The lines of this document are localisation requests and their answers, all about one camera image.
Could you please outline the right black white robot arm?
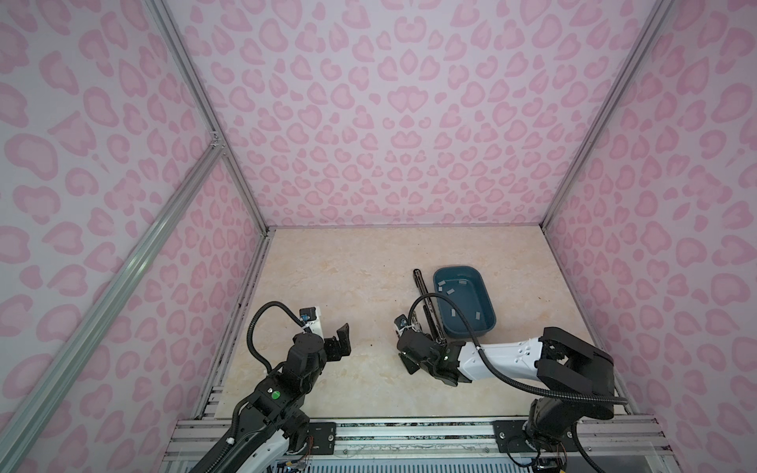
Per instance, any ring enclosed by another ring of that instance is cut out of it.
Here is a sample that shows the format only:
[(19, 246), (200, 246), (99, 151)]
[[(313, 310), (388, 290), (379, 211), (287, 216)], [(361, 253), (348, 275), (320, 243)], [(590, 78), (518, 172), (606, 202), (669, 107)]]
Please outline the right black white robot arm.
[(526, 341), (477, 344), (439, 342), (412, 326), (396, 330), (407, 372), (427, 372), (449, 386), (498, 378), (534, 396), (520, 441), (533, 451), (560, 445), (585, 418), (608, 421), (624, 401), (615, 394), (613, 358), (559, 328)]

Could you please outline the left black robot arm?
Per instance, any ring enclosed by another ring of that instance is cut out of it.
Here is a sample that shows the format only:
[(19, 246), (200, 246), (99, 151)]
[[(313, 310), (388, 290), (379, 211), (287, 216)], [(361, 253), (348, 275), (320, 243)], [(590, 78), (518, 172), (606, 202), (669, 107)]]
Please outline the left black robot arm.
[(350, 326), (323, 338), (303, 332), (293, 338), (284, 362), (235, 406), (231, 425), (193, 467), (194, 472), (266, 472), (288, 453), (310, 448), (310, 418), (302, 410), (325, 366), (351, 354)]

